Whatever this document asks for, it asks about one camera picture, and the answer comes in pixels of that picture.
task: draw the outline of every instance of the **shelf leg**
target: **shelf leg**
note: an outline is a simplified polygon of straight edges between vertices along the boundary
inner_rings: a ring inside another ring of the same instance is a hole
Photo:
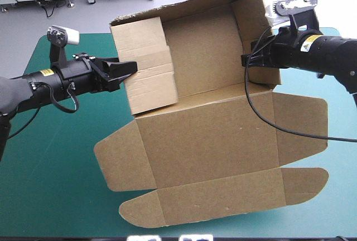
[[[1,12],[7,13],[9,10],[4,5],[1,5]]]
[[[74,8],[74,3],[71,0],[67,0],[67,7]]]

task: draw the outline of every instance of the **open cardboard box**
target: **open cardboard box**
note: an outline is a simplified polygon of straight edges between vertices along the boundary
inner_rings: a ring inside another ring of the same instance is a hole
[[[240,56],[268,26],[262,0],[190,0],[111,25],[120,59],[138,62],[126,81],[135,119],[94,151],[113,191],[156,189],[122,203],[125,220],[190,223],[298,204],[322,190],[325,170],[280,167],[327,142],[275,130],[245,98]],[[253,68],[250,80],[270,121],[327,134],[324,100],[273,93],[277,69]]]

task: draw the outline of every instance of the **green table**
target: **green table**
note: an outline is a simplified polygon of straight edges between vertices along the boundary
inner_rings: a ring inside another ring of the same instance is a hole
[[[49,67],[49,47],[45,37],[39,40],[27,73]],[[82,51],[102,57],[117,55],[110,34],[82,34],[79,46],[67,47],[69,56]],[[294,76],[305,74],[294,72]],[[332,79],[327,82],[333,84],[330,89],[337,83]],[[42,108],[32,124],[8,141],[0,163],[0,236],[160,234],[170,237],[184,233],[213,233],[221,237],[357,236],[357,181],[343,176],[354,169],[351,164],[356,161],[357,152],[348,154],[346,150],[343,171],[334,167],[342,161],[333,153],[335,150],[295,163],[325,167],[330,172],[327,187],[307,203],[160,229],[135,227],[119,216],[118,207],[146,191],[110,191],[93,152],[99,140],[133,119],[126,92],[121,89],[113,93],[85,94],[79,96],[79,100],[81,106],[75,114],[63,113],[51,105]],[[66,104],[70,106],[71,101],[67,100]],[[353,105],[350,109],[351,113],[355,111]],[[33,112],[21,113],[13,119],[13,131]],[[351,124],[351,129],[355,129],[356,123]],[[346,183],[344,191],[337,192],[342,200],[336,199],[334,189],[339,180]]]

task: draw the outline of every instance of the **cardboard flap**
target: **cardboard flap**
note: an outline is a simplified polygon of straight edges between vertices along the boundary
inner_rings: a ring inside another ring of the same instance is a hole
[[[282,168],[286,204],[296,205],[315,197],[326,185],[329,173],[323,168]]]
[[[137,226],[156,228],[166,225],[157,190],[125,202],[119,207],[119,213]]]
[[[270,121],[327,133],[323,100],[272,93],[259,85],[252,85],[251,92],[255,107]],[[243,84],[180,98],[178,104],[137,116],[132,123],[95,149],[109,187],[116,191],[160,189],[277,168],[326,148],[325,141],[285,134],[262,122],[249,107]],[[128,151],[136,155],[134,160]],[[141,161],[146,168],[118,175],[122,166],[139,167]],[[142,179],[133,172],[151,176]]]
[[[259,38],[269,26],[265,17],[263,0],[238,0],[231,4],[242,39],[244,54],[251,52],[252,41]],[[249,79],[261,84],[280,84],[279,69],[258,68],[249,69]]]
[[[321,168],[275,168],[158,189],[157,195],[124,202],[119,210],[125,220],[145,228],[192,223],[301,203],[320,192],[327,179]]]
[[[188,0],[171,5],[165,5],[148,11],[138,12],[130,15],[119,16],[111,22],[111,26],[121,25],[129,22],[161,17],[162,22],[172,21],[181,17],[194,15],[209,8],[229,4],[236,0]]]
[[[98,142],[94,153],[111,190],[156,188],[136,121]]]
[[[273,93],[275,123],[294,131],[327,135],[327,103],[323,99]],[[280,165],[315,155],[327,148],[327,141],[277,131]]]
[[[132,114],[177,102],[170,49],[159,17],[111,27],[121,61],[136,61],[124,81]]]

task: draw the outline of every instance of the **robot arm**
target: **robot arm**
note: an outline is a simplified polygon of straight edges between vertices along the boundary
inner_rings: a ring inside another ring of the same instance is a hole
[[[357,40],[323,35],[314,11],[316,5],[317,0],[282,0],[269,6],[266,15],[272,26],[286,21],[290,25],[280,27],[277,36],[263,40],[250,64],[312,71],[318,78],[332,75],[356,100]],[[243,66],[249,57],[242,56]]]
[[[77,95],[87,92],[115,91],[120,83],[137,72],[135,61],[118,58],[96,58],[86,53],[75,54],[67,61],[65,46],[79,43],[79,32],[59,26],[47,30],[51,42],[50,68],[14,79],[0,77],[0,159],[11,129],[10,120],[20,112],[53,104],[63,112],[79,108]],[[59,101],[72,98],[75,109]]]

